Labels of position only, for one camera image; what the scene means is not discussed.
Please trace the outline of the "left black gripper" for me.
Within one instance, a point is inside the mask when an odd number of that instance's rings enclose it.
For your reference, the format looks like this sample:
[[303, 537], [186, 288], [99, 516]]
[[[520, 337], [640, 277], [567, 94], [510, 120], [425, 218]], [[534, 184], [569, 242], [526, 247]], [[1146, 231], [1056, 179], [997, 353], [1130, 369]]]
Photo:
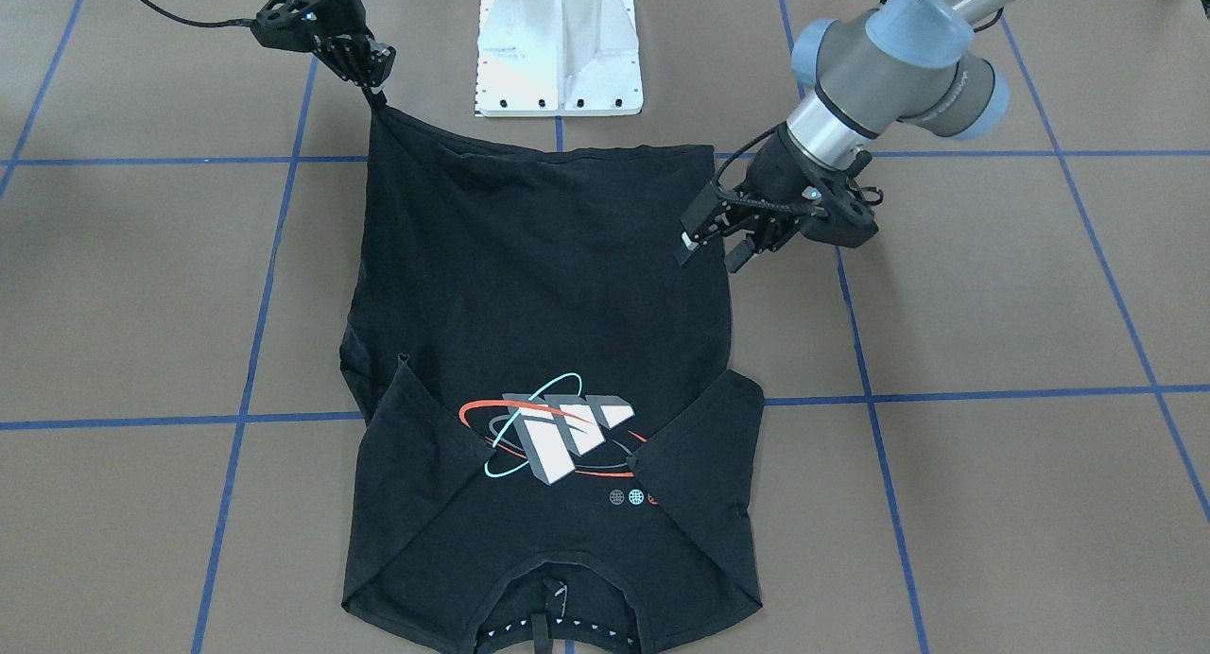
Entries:
[[738, 272], [766, 249], [780, 249], [796, 235], [855, 249], [880, 233], [872, 207], [883, 201], [883, 193], [855, 180], [872, 155], [859, 153], [847, 170], [832, 170], [805, 155], [786, 130], [770, 130], [751, 140], [755, 145], [760, 149], [738, 185], [724, 197], [718, 187], [703, 187], [682, 211], [679, 266], [687, 266], [696, 249], [718, 236], [722, 214], [725, 236], [743, 233], [724, 258], [728, 272]]

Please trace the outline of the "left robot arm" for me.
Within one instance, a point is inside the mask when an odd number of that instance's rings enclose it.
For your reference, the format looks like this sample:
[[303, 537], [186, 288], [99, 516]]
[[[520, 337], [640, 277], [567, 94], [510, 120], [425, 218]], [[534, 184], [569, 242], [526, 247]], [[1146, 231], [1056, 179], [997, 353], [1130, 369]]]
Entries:
[[738, 185], [715, 173], [684, 210], [678, 264], [734, 233], [742, 240], [724, 259], [731, 272], [794, 236], [849, 249], [872, 239], [883, 193], [858, 176], [891, 125], [975, 140], [1006, 115], [1010, 84], [970, 45], [1012, 1], [880, 0], [852, 21], [806, 25], [791, 51], [803, 99], [748, 142]]

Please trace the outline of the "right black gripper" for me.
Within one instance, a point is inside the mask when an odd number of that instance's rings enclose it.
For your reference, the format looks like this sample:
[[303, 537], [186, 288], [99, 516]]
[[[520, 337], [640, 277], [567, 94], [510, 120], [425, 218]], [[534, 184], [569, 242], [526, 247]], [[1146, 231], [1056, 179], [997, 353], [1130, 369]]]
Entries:
[[362, 0], [267, 0], [250, 33], [264, 47], [315, 54], [338, 78], [363, 88], [371, 111], [388, 107], [375, 88], [388, 78], [396, 50], [368, 29]]

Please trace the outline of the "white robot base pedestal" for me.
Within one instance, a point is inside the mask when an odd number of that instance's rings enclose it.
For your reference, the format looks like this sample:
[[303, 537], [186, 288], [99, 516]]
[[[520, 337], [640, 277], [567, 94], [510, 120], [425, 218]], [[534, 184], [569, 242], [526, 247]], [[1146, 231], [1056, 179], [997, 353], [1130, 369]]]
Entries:
[[644, 101], [634, 0], [479, 1], [476, 116], [628, 116]]

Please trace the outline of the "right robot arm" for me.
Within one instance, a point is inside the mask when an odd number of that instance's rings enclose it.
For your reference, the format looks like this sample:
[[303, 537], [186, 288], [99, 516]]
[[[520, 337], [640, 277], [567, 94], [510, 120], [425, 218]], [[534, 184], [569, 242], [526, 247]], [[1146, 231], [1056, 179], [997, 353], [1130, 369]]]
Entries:
[[371, 109], [388, 99], [379, 88], [396, 61], [396, 48], [378, 42], [362, 0], [267, 0], [250, 21], [266, 48], [315, 54], [342, 81], [358, 86]]

